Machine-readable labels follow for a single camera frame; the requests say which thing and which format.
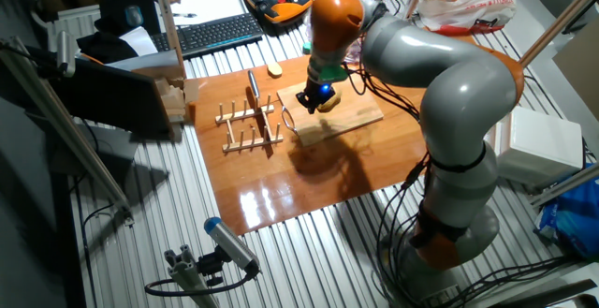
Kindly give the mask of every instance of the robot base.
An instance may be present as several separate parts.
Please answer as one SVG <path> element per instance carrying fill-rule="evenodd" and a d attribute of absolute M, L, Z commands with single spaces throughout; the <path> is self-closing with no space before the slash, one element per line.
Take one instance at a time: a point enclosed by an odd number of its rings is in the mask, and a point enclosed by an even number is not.
<path fill-rule="evenodd" d="M 485 206 L 479 215 L 475 217 L 466 234 L 456 242 L 459 250 L 467 252 L 460 254 L 463 260 L 462 264 L 479 256 L 492 243 L 498 233 L 498 219 L 493 210 Z M 438 271 L 429 267 L 417 255 L 416 249 L 410 245 L 409 241 L 413 235 L 413 229 L 405 234 L 398 259 L 395 260 L 399 262 L 397 268 L 401 273 L 403 288 L 416 302 L 425 305 L 428 303 L 435 306 L 453 299 L 469 285 L 464 278 L 463 271 L 460 267 L 454 267 L 446 271 Z M 389 260 L 386 257 L 389 252 L 389 236 L 387 235 L 379 243 L 381 244 L 381 259 Z M 396 239 L 393 243 L 399 243 L 399 239 Z M 384 262 L 383 267 L 388 274 L 391 274 L 388 262 Z M 394 288 L 388 279 L 385 279 L 385 285 L 394 298 L 402 297 L 400 289 Z"/>

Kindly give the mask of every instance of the glossy wooden surface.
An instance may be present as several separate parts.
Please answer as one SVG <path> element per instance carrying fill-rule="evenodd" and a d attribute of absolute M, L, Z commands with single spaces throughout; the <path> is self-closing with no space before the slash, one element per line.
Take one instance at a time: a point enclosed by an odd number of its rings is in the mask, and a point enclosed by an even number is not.
<path fill-rule="evenodd" d="M 276 110 L 269 120 L 274 127 L 283 125 L 276 91 L 306 79 L 308 57 L 280 65 L 279 79 L 271 78 L 265 66 L 253 69 L 263 99 L 272 96 Z M 232 100 L 236 105 L 251 100 L 247 71 L 198 79 L 198 86 L 198 100 L 191 108 L 197 138 L 221 217 L 237 234 L 401 182 L 425 153 L 418 124 L 376 97 L 383 121 L 306 148 L 282 126 L 282 143 L 224 154 L 226 125 L 217 125 L 214 116 L 219 103 L 230 112 Z M 419 107 L 423 89 L 397 91 Z M 263 136 L 263 121 L 246 119 L 232 126 L 235 136 L 241 130 L 251 134 L 252 126 Z"/>

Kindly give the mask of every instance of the paper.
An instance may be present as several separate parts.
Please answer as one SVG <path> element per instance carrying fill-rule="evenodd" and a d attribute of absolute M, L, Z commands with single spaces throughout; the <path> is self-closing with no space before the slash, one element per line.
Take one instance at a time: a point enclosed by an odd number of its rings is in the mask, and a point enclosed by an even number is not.
<path fill-rule="evenodd" d="M 138 56 L 158 53 L 148 31 L 141 26 L 123 34 L 119 39 L 128 43 Z"/>
<path fill-rule="evenodd" d="M 130 59 L 125 59 L 106 66 L 122 70 L 135 70 L 140 68 L 158 67 L 158 66 L 178 66 L 179 60 L 177 59 L 177 53 L 175 50 L 161 51 L 155 54 L 148 54 L 144 56 L 138 56 Z"/>
<path fill-rule="evenodd" d="M 210 22 L 243 13 L 240 0 L 181 0 L 170 6 L 176 25 Z M 177 15 L 195 14 L 193 18 Z"/>

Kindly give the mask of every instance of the gray robot arm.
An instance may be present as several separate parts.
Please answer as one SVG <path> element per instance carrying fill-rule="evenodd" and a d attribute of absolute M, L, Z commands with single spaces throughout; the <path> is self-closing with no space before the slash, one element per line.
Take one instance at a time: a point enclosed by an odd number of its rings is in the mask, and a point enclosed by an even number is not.
<path fill-rule="evenodd" d="M 516 105 L 516 84 L 500 59 L 390 15 L 368 29 L 361 56 L 383 82 L 428 88 L 420 125 L 431 156 L 445 166 L 475 162 L 485 134 Z"/>

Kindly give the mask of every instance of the black keyboard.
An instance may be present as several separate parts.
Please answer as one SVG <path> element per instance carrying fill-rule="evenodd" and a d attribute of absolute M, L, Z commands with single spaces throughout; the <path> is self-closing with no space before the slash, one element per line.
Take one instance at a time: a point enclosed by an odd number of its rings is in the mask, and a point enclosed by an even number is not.
<path fill-rule="evenodd" d="M 222 51 L 258 41 L 264 33 L 252 14 L 245 13 L 177 30 L 184 58 Z M 158 51 L 168 51 L 167 34 L 151 36 Z"/>

